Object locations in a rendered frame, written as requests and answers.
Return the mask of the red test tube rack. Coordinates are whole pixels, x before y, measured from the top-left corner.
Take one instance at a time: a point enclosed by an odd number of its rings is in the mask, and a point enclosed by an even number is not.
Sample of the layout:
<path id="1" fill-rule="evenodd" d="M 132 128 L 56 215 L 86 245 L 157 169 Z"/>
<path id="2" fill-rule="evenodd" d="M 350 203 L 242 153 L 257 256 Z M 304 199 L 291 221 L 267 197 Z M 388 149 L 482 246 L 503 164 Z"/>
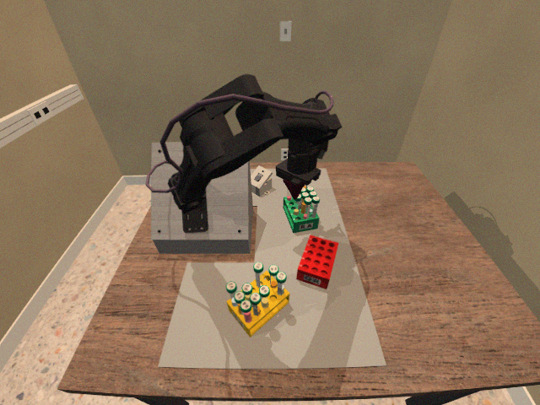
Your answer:
<path id="1" fill-rule="evenodd" d="M 297 270 L 296 279 L 327 289 L 337 249 L 337 242 L 310 235 Z"/>

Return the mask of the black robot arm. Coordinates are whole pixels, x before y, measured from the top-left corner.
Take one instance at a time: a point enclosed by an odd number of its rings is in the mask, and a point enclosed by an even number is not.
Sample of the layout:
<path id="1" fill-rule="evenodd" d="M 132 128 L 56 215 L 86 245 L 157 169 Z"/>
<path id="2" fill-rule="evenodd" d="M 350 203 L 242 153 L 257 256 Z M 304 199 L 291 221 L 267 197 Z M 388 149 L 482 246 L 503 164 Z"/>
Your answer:
<path id="1" fill-rule="evenodd" d="M 313 111 L 327 109 L 323 100 L 315 98 L 302 104 L 274 98 L 262 92 L 256 77 L 250 74 L 239 76 L 202 100 L 231 94 Z M 184 146 L 180 165 L 183 176 L 172 195 L 183 212 L 185 233 L 208 230 L 206 187 L 212 179 L 239 169 L 280 139 L 289 140 L 288 149 L 294 155 L 311 151 L 310 173 L 316 168 L 317 157 L 323 158 L 329 140 L 335 138 L 342 127 L 337 115 L 329 112 L 316 114 L 242 102 L 235 111 L 242 132 L 233 135 L 224 115 L 238 103 L 240 101 L 230 100 L 201 106 L 179 120 Z"/>

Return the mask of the green test tube rack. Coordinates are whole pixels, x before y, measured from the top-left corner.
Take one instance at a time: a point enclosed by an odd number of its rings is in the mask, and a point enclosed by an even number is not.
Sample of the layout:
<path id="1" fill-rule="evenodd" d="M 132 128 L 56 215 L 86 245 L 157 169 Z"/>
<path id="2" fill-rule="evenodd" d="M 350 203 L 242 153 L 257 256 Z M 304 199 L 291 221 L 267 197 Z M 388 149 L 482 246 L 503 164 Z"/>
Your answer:
<path id="1" fill-rule="evenodd" d="M 287 197 L 283 198 L 283 210 L 287 216 L 287 219 L 289 221 L 289 224 L 293 233 L 307 231 L 307 230 L 315 230 L 318 228 L 319 217 L 317 214 L 315 218 L 311 218 L 311 213 L 310 213 L 308 219 L 303 219 L 304 214 L 300 212 L 298 215 L 294 215 L 294 199 L 293 198 L 291 201 L 288 201 Z"/>

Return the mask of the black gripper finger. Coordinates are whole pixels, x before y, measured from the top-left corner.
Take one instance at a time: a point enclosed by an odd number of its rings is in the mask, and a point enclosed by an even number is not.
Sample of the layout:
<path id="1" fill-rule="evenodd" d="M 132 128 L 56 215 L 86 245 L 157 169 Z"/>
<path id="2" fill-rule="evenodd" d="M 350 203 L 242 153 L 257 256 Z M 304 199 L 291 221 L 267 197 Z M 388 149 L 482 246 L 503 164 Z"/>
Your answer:
<path id="1" fill-rule="evenodd" d="M 293 197 L 293 193 L 292 193 L 292 188 L 291 188 L 291 183 L 286 181 L 286 180 L 283 180 L 284 184 L 286 185 L 286 187 L 289 189 L 290 193 L 291 193 L 291 196 L 292 198 L 294 199 Z"/>
<path id="2" fill-rule="evenodd" d="M 291 183 L 291 188 L 292 188 L 292 193 L 293 193 L 294 200 L 299 196 L 299 194 L 300 194 L 302 188 L 304 187 L 304 185 L 305 185 L 304 182 L 301 182 L 298 186 Z"/>

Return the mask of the yellow test tube rack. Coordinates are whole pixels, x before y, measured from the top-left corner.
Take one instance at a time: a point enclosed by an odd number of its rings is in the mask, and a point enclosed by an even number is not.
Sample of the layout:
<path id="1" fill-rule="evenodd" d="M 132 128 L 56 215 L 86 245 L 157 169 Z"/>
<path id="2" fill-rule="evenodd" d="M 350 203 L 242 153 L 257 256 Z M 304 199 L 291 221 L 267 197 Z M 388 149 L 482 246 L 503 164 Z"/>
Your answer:
<path id="1" fill-rule="evenodd" d="M 264 278 L 266 279 L 264 280 Z M 252 321 L 250 323 L 245 322 L 244 315 L 239 314 L 238 306 L 234 307 L 232 305 L 231 299 L 226 301 L 227 306 L 229 308 L 229 312 L 239 322 L 239 324 L 246 331 L 249 337 L 251 337 L 255 332 L 257 332 L 262 326 L 264 326 L 270 319 L 272 319 L 279 311 L 281 311 L 289 303 L 289 292 L 286 289 L 284 289 L 284 294 L 279 295 L 278 282 L 277 282 L 276 288 L 272 288 L 270 286 L 270 274 L 268 271 L 262 274 L 262 283 L 263 285 L 267 285 L 270 288 L 270 295 L 268 296 L 268 308 L 266 309 L 262 308 L 262 305 L 260 302 L 261 314 L 259 316 L 254 316 L 253 309 L 251 308 Z M 251 285 L 253 288 L 252 293 L 257 292 L 259 294 L 259 288 L 256 285 L 256 280 L 251 282 Z"/>

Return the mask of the beige bench mat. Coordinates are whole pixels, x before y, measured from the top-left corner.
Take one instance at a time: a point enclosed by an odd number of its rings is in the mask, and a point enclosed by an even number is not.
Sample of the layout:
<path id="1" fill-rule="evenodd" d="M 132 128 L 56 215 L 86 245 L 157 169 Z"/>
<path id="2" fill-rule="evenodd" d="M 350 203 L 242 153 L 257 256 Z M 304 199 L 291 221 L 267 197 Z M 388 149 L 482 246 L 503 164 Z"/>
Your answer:
<path id="1" fill-rule="evenodd" d="M 273 174 L 257 207 L 254 262 L 188 262 L 158 367 L 325 369 L 386 366 L 364 287 L 326 168 L 308 186 L 320 198 L 317 229 L 293 233 L 284 212 L 287 187 Z M 296 279 L 310 235 L 338 243 L 327 289 Z M 285 272 L 289 303 L 251 337 L 229 312 L 237 291 L 256 279 L 253 266 Z"/>

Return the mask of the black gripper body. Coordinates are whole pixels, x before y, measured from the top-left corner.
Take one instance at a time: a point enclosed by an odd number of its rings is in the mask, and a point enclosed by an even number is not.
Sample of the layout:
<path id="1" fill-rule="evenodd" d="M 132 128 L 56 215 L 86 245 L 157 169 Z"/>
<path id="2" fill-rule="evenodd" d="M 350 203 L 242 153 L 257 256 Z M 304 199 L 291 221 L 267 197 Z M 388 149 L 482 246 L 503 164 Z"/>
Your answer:
<path id="1" fill-rule="evenodd" d="M 298 186 L 301 182 L 306 185 L 311 180 L 317 181 L 321 175 L 321 170 L 315 168 L 308 173 L 311 151 L 308 154 L 296 154 L 288 150 L 288 158 L 276 165 L 276 176 Z"/>

